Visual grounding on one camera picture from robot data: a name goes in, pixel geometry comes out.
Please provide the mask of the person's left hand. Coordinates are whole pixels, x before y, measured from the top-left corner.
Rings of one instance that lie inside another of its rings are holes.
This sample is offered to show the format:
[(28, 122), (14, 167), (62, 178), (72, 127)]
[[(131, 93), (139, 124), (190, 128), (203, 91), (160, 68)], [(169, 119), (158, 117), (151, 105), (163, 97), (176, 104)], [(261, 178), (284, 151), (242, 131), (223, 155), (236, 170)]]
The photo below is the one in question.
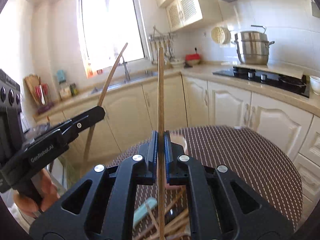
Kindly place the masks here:
[(35, 200), (29, 198), (18, 191), (14, 192), (13, 200), (17, 207), (25, 215), (36, 218), (38, 211), (46, 211), (49, 209), (59, 198), (57, 187), (53, 184), (52, 179), (46, 169), (40, 172), (40, 189), (43, 192), (42, 202), (37, 204)]

